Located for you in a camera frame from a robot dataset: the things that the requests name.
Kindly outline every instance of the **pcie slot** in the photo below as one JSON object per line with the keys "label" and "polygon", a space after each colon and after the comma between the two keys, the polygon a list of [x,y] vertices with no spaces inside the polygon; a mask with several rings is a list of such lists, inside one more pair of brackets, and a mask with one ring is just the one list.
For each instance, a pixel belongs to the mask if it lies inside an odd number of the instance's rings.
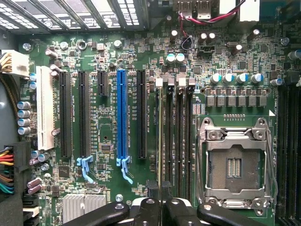
{"label": "pcie slot", "polygon": [[90,100],[89,75],[78,73],[79,78],[79,155],[90,155]]}
{"label": "pcie slot", "polygon": [[147,156],[147,92],[145,70],[137,71],[138,158]]}
{"label": "pcie slot", "polygon": [[72,155],[71,130],[71,76],[68,72],[60,72],[60,140],[61,156]]}
{"label": "pcie slot", "polygon": [[101,97],[108,96],[108,74],[106,71],[97,72],[97,89]]}

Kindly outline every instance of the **green circuit board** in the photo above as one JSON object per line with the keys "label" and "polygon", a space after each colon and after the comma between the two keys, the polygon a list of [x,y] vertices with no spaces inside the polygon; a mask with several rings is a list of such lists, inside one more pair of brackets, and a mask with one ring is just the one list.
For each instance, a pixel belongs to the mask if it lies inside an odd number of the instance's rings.
{"label": "green circuit board", "polygon": [[[123,196],[123,201],[131,205],[135,198],[147,197],[148,181],[169,180],[173,197],[188,199],[193,207],[198,206],[196,187],[196,151],[198,150],[197,121],[210,117],[217,127],[253,127],[259,118],[264,118],[271,130],[273,143],[277,140],[277,89],[270,85],[271,72],[276,78],[283,78],[283,62],[287,61],[284,54],[284,47],[279,43],[282,29],[274,24],[261,24],[261,34],[251,42],[247,42],[246,35],[231,35],[226,30],[210,29],[200,30],[191,28],[187,30],[194,38],[195,48],[191,51],[181,49],[181,39],[171,44],[170,32],[173,28],[162,24],[151,32],[107,32],[107,33],[85,33],[85,34],[64,34],[56,36],[35,35],[25,36],[22,43],[28,42],[33,46],[29,53],[30,72],[36,73],[36,66],[49,66],[49,57],[45,50],[54,47],[59,54],[62,70],[68,71],[71,76],[71,133],[72,133],[72,156],[61,157],[61,143],[59,137],[55,137],[55,147],[48,151],[51,158],[48,160],[50,169],[42,171],[39,165],[33,168],[33,178],[41,177],[43,188],[35,195],[40,198],[40,223],[42,226],[56,226],[63,223],[63,198],[67,194],[99,194],[104,195],[106,203],[115,201],[117,194]],[[198,57],[198,37],[202,32],[214,32],[216,39],[210,46],[215,46],[214,52],[205,57]],[[84,40],[87,48],[83,51],[78,49],[79,41]],[[116,40],[122,42],[121,48],[115,48],[113,43]],[[67,50],[60,49],[61,42],[68,43]],[[243,45],[243,50],[237,55],[230,53],[230,48],[225,44],[230,41],[237,41]],[[96,43],[104,44],[104,49],[97,50]],[[168,54],[184,53],[185,60],[182,63],[167,64]],[[108,74],[108,96],[101,97],[97,89],[97,70],[106,71]],[[128,116],[128,176],[133,180],[130,184],[122,176],[121,168],[116,165],[117,158],[117,70],[125,69],[127,72],[127,116]],[[146,136],[147,136],[147,157],[138,158],[138,117],[137,117],[137,72],[145,70],[146,76]],[[90,118],[90,153],[93,162],[90,164],[89,176],[96,182],[96,186],[87,185],[77,166],[80,147],[80,125],[79,125],[79,77],[78,73],[85,71],[89,77],[89,108]],[[215,73],[225,74],[231,71],[234,76],[242,73],[250,75],[261,73],[263,79],[259,83],[252,83],[250,80],[243,85],[235,80],[231,83],[222,81],[213,85],[210,76]],[[156,86],[156,79],[163,78],[163,86]],[[184,182],[186,178],[185,165],[184,173],[179,175],[177,171],[167,172],[166,143],[170,143],[173,150],[176,149],[176,134],[185,139],[184,128],[187,126],[188,117],[186,104],[180,107],[182,123],[177,117],[177,94],[172,95],[171,106],[167,105],[167,80],[177,78],[194,78],[195,90],[191,96],[190,109],[190,131],[191,131],[191,156],[190,156],[190,177],[189,184]],[[30,101],[32,104],[32,128],[36,128],[37,111],[35,106],[36,92],[30,88],[31,81],[22,81],[21,100]],[[241,89],[247,92],[246,96],[256,97],[257,104],[248,106],[242,102],[241,106],[230,105],[229,99]],[[214,97],[214,106],[210,102]],[[59,80],[53,80],[54,99],[54,128],[60,128],[60,89]],[[32,149],[36,150],[35,130],[24,139],[32,141]],[[59,195],[53,196],[53,186],[59,186]],[[274,225],[274,204],[267,208],[263,216],[257,216],[253,210],[236,210],[241,214],[252,217],[266,225]]]}

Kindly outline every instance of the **black pcie slot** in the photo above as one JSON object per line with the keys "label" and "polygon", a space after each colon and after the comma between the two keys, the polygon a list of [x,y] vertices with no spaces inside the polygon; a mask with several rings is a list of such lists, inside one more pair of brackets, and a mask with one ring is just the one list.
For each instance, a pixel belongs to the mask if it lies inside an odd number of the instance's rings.
{"label": "black pcie slot", "polygon": [[147,156],[147,92],[145,70],[137,71],[138,158]]}
{"label": "black pcie slot", "polygon": [[60,72],[60,140],[61,156],[72,155],[72,126],[71,126],[71,76],[68,72]]}
{"label": "black pcie slot", "polygon": [[101,97],[108,96],[108,74],[106,71],[97,72],[97,90]]}
{"label": "black pcie slot", "polygon": [[89,76],[79,72],[79,155],[90,155]]}
{"label": "black pcie slot", "polygon": [[183,94],[177,89],[175,106],[175,182],[176,197],[182,198],[183,168],[182,168],[182,145],[183,145]]}
{"label": "black pcie slot", "polygon": [[192,183],[192,93],[186,89],[185,98],[185,198],[191,202]]}

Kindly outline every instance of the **pci slot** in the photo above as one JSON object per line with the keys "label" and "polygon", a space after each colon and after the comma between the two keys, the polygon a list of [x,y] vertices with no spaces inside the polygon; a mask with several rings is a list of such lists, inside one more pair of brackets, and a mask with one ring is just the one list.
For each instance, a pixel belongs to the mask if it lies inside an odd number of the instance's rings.
{"label": "pci slot", "polygon": [[98,95],[101,97],[108,96],[108,74],[106,71],[97,72],[97,89]]}
{"label": "pci slot", "polygon": [[71,124],[71,76],[68,72],[60,72],[60,139],[61,156],[72,155],[72,124]]}
{"label": "pci slot", "polygon": [[79,155],[90,156],[89,75],[79,72]]}
{"label": "pci slot", "polygon": [[147,92],[145,70],[137,71],[138,158],[147,156]]}
{"label": "pci slot", "polygon": [[46,66],[36,67],[37,76],[37,135],[38,149],[54,148],[53,77]]}

